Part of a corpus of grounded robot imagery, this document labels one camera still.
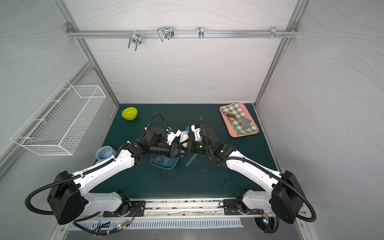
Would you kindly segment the white gauze wipe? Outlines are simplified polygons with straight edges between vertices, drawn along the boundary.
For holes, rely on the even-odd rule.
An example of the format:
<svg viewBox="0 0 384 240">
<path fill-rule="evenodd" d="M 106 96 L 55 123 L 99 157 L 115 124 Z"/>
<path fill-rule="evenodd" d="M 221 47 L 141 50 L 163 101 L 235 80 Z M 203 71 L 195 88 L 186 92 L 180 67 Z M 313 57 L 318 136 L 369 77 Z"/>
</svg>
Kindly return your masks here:
<svg viewBox="0 0 384 240">
<path fill-rule="evenodd" d="M 189 134 L 187 135 L 186 131 L 182 131 L 180 135 L 180 145 L 188 143 L 189 138 Z"/>
</svg>

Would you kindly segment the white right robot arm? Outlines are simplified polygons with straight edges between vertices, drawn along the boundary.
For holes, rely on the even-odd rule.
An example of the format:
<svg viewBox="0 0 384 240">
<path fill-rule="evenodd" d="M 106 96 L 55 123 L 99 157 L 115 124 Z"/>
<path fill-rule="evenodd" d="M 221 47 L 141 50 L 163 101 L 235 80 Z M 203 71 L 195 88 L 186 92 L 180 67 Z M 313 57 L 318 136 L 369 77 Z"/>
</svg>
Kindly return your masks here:
<svg viewBox="0 0 384 240">
<path fill-rule="evenodd" d="M 236 207 L 241 214 L 258 211 L 264 214 L 273 212 L 275 216 L 288 224 L 296 219 L 313 222 L 316 212 L 307 200 L 296 176 L 285 171 L 280 173 L 247 158 L 228 144 L 223 144 L 211 128 L 202 129 L 193 126 L 194 137 L 189 131 L 180 135 L 180 144 L 185 153 L 204 155 L 215 165 L 225 165 L 265 190 L 263 196 L 255 191 L 244 190 L 236 198 Z"/>
</svg>

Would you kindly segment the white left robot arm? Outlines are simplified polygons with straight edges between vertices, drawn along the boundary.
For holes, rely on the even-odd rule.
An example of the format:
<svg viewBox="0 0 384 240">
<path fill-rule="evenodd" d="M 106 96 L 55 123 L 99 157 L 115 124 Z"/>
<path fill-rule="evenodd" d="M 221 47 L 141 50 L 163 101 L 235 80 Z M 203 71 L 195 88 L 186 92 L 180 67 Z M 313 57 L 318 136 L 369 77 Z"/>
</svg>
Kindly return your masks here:
<svg viewBox="0 0 384 240">
<path fill-rule="evenodd" d="M 116 154 L 82 171 L 70 175 L 64 171 L 57 175 L 60 184 L 52 187 L 48 203 L 58 224 L 68 224 L 88 213 L 111 212 L 119 217 L 129 214 L 129 198 L 116 190 L 106 194 L 92 194 L 91 190 L 114 175 L 132 168 L 152 155 L 177 158 L 187 150 L 189 136 L 181 131 L 163 132 L 148 129 L 144 136 L 122 145 Z"/>
</svg>

